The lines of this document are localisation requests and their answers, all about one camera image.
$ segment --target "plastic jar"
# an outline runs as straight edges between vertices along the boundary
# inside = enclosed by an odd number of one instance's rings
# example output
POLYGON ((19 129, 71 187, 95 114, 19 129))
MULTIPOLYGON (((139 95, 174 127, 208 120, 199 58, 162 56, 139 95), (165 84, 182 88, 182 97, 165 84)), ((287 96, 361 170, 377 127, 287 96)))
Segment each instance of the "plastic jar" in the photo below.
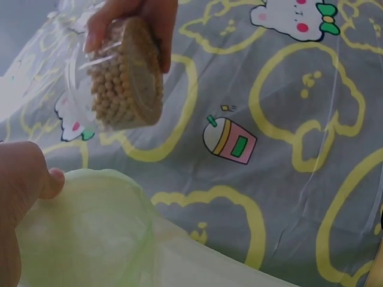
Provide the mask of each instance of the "plastic jar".
POLYGON ((83 52, 85 40, 85 33, 78 35, 65 69, 73 117, 96 131, 156 124, 163 79, 146 22, 137 17, 113 21, 96 52, 83 52))

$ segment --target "patterned tablecloth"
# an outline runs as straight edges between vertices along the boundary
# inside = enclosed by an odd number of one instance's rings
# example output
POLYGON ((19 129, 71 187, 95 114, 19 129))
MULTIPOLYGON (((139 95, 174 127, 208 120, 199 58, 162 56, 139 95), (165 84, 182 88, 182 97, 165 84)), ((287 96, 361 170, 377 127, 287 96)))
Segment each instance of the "patterned tablecloth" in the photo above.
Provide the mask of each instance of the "patterned tablecloth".
POLYGON ((63 1, 6 74, 0 123, 49 166, 113 168, 192 238, 308 287, 363 286, 381 239, 383 6, 377 0, 182 0, 154 127, 93 134, 71 118, 63 1))

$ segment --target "green bow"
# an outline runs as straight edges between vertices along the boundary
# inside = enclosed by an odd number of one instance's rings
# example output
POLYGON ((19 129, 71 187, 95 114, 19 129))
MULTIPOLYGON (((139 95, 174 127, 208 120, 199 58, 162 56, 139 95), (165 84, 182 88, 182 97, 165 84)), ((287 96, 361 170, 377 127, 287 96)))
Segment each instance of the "green bow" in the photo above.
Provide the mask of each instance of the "green bow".
POLYGON ((91 132, 90 130, 84 130, 83 133, 81 134, 81 138, 83 141, 88 141, 92 137, 94 137, 95 133, 91 132))
MULTIPOLYGON (((334 18, 334 16, 338 13, 338 9, 332 4, 317 3, 317 8, 323 17, 329 16, 334 18)), ((335 23, 322 22, 322 24, 319 26, 319 30, 322 32, 330 33, 334 36, 337 36, 341 33, 341 30, 335 25, 335 23)))

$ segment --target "hand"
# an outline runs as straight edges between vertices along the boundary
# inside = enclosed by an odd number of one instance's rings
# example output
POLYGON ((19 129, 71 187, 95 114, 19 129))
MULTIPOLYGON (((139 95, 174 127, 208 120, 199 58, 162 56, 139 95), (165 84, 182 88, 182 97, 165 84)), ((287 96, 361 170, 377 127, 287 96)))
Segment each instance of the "hand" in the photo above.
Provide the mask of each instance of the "hand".
POLYGON ((52 199, 63 188, 64 174, 48 171, 32 142, 0 143, 0 286, 16 287, 21 259, 15 228, 38 198, 52 199))
POLYGON ((124 16, 140 16, 159 39, 161 70, 170 70, 172 37, 178 0, 107 0, 105 5, 88 21, 89 35, 85 50, 94 51, 105 38, 109 24, 124 16))

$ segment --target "drink cup illustration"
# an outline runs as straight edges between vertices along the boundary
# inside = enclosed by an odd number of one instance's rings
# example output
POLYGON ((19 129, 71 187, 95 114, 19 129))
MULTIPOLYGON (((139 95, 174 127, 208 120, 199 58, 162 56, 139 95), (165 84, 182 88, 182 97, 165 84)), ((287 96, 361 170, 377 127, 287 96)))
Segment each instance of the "drink cup illustration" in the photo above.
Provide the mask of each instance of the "drink cup illustration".
POLYGON ((257 138, 228 118, 209 115, 203 141, 210 153, 237 163, 248 164, 257 138))

